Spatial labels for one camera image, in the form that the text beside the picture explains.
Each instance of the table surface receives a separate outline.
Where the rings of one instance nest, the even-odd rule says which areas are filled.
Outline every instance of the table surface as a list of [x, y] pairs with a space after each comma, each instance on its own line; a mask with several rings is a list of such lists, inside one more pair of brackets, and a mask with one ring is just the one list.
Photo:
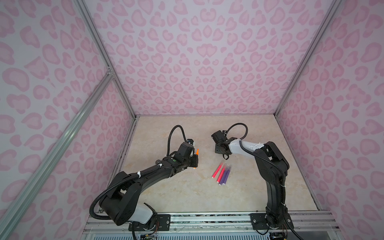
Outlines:
[[[212, 179], [213, 172], [224, 159], [215, 153], [211, 135], [218, 130], [227, 130], [237, 122], [248, 126], [245, 141], [272, 141], [287, 159], [290, 165], [285, 183], [288, 210], [317, 210], [273, 115], [140, 117], [123, 171], [129, 174], [144, 170], [153, 166], [157, 159], [163, 159], [167, 153], [169, 132], [178, 124], [183, 127], [186, 138], [192, 138], [195, 148], [199, 148], [199, 166], [187, 168], [152, 185], [140, 195], [139, 203], [145, 202], [157, 212], [265, 211], [266, 183], [259, 174], [255, 159], [232, 154], [226, 161], [232, 165], [227, 184], [219, 186]], [[235, 126], [228, 138], [240, 138], [244, 132], [243, 126]], [[172, 135], [170, 152], [176, 151], [182, 142], [178, 128]]]

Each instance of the purple marker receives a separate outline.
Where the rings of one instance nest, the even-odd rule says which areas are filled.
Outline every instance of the purple marker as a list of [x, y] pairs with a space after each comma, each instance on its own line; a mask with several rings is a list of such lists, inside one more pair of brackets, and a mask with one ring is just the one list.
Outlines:
[[220, 179], [219, 185], [222, 185], [222, 184], [223, 184], [223, 181], [224, 181], [225, 176], [227, 175], [227, 172], [228, 172], [228, 166], [225, 167], [225, 171], [224, 171], [223, 176], [222, 176], [221, 179]]
[[231, 171], [231, 168], [232, 168], [232, 165], [229, 165], [228, 170], [226, 171], [226, 175], [224, 177], [223, 185], [225, 185], [225, 183], [227, 182], [227, 179], [228, 179], [229, 173]]

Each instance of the black mounting plate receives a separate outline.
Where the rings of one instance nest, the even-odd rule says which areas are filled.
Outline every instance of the black mounting plate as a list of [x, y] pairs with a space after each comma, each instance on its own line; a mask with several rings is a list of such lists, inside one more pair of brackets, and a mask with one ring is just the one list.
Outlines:
[[[268, 225], [266, 224], [266, 220], [265, 220], [265, 213], [250, 214], [249, 216], [251, 218], [251, 224], [252, 224], [253, 230], [268, 229]], [[287, 219], [288, 219], [289, 225], [292, 228], [294, 228], [291, 216], [289, 216], [289, 214], [287, 215]]]
[[[159, 228], [158, 231], [169, 231], [169, 225], [170, 225], [170, 215], [169, 214], [158, 214], [157, 215], [157, 221], [159, 222]], [[132, 231], [132, 224], [128, 227], [129, 231]], [[147, 231], [144, 229], [144, 224], [136, 223], [135, 224], [135, 231]]]

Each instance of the pink marker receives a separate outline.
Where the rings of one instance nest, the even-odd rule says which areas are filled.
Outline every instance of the pink marker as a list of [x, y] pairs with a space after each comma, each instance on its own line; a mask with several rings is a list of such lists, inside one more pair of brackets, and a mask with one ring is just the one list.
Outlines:
[[225, 171], [225, 164], [223, 165], [223, 168], [221, 169], [221, 173], [220, 173], [220, 175], [216, 181], [217, 183], [219, 183], [221, 178], [223, 177], [224, 171]]
[[223, 165], [224, 161], [221, 161], [220, 165], [217, 167], [216, 171], [214, 172], [214, 174], [212, 175], [212, 178], [215, 178], [216, 177], [216, 174], [219, 172], [221, 166]]

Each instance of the wall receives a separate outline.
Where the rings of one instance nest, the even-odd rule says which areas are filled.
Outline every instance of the wall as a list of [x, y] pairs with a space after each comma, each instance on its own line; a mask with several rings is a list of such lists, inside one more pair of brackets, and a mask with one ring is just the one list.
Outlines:
[[331, 0], [86, 1], [136, 114], [273, 113]]
[[90, 204], [106, 188], [130, 123], [110, 83], [10, 239], [78, 239]]
[[0, 216], [105, 73], [72, 1], [1, 1]]
[[383, 1], [348, 0], [278, 117], [345, 239], [383, 239]]

